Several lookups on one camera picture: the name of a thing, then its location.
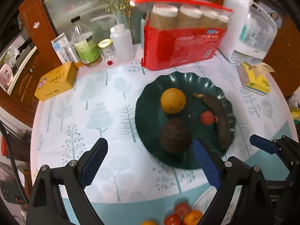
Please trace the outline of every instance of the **metal screw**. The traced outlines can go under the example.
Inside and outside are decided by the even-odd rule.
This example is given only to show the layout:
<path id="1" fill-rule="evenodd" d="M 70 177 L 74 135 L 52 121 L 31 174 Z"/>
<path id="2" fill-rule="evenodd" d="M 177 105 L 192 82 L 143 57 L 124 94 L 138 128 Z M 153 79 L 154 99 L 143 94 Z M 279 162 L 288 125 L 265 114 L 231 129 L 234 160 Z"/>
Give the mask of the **metal screw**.
<path id="1" fill-rule="evenodd" d="M 48 168 L 48 165 L 43 165 L 40 169 L 41 169 L 42 171 L 45 171 L 47 168 Z"/>
<path id="2" fill-rule="evenodd" d="M 257 166 L 257 165 L 255 165 L 255 166 L 253 167 L 253 169 L 254 169 L 255 171 L 257 171 L 257 172 L 259 172 L 259 171 L 260 171 L 260 167 L 259 167 L 259 166 Z"/>
<path id="3" fill-rule="evenodd" d="M 229 161 L 224 162 L 225 167 L 232 167 L 232 163 Z"/>
<path id="4" fill-rule="evenodd" d="M 77 164 L 77 161 L 76 161 L 76 160 L 71 160 L 71 161 L 69 162 L 69 166 L 71 166 L 71 167 L 75 166 L 76 164 Z"/>

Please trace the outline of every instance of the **tablecloth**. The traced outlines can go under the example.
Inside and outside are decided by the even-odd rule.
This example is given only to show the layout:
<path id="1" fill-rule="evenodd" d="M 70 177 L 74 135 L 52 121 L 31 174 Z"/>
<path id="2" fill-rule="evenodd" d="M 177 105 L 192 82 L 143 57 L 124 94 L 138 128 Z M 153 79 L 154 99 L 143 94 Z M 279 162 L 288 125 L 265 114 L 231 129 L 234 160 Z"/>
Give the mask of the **tablecloth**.
<path id="1" fill-rule="evenodd" d="M 269 179 L 286 177 L 288 171 L 276 156 L 249 142 L 252 134 L 268 139 L 285 134 L 297 140 L 287 104 L 270 75 L 271 92 L 261 96 L 242 88 L 237 66 L 220 52 L 206 61 L 160 71 L 150 71 L 137 60 L 103 64 L 88 74 L 80 69 L 73 89 L 39 103 L 31 140 L 33 179 L 43 164 L 64 166 L 102 137 L 108 141 L 108 153 L 85 192 L 105 224 L 132 225 L 145 219 L 162 224 L 178 199 L 195 203 L 209 188 L 202 169 L 168 167 L 147 152 L 135 128 L 135 104 L 144 87 L 174 71 L 209 78 L 232 103 L 237 119 L 235 139 L 223 160 L 234 155 L 260 165 Z M 65 188 L 60 188 L 71 221 L 76 223 Z"/>

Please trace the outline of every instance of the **black bottle cap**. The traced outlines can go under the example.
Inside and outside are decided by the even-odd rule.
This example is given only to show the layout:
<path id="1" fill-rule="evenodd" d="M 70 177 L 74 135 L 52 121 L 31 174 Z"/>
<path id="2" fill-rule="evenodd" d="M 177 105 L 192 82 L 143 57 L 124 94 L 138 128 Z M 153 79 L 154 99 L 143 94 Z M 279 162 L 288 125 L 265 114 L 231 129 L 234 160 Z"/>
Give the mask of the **black bottle cap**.
<path id="1" fill-rule="evenodd" d="M 80 20 L 80 16 L 74 17 L 71 19 L 71 23 L 74 23 L 76 21 Z"/>

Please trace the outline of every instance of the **blue logo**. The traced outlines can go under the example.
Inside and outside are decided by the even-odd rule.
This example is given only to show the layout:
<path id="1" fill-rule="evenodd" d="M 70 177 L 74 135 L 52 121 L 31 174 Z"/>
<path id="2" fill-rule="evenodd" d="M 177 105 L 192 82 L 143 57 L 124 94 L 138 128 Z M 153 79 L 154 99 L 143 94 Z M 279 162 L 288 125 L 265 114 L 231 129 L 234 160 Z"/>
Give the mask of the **blue logo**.
<path id="1" fill-rule="evenodd" d="M 214 33 L 215 33 L 215 30 L 210 29 L 210 30 L 208 30 L 206 33 L 207 33 L 207 34 L 214 34 Z"/>

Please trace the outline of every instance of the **white appliance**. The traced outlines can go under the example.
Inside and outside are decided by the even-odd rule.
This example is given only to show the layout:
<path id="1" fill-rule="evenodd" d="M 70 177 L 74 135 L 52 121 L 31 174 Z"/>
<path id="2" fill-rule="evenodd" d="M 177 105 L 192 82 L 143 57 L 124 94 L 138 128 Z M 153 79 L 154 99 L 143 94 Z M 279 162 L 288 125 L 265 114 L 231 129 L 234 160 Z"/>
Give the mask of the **white appliance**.
<path id="1" fill-rule="evenodd" d="M 277 34 L 275 21 L 251 0 L 224 0 L 223 6 L 231 8 L 233 16 L 220 51 L 232 63 L 262 62 Z"/>

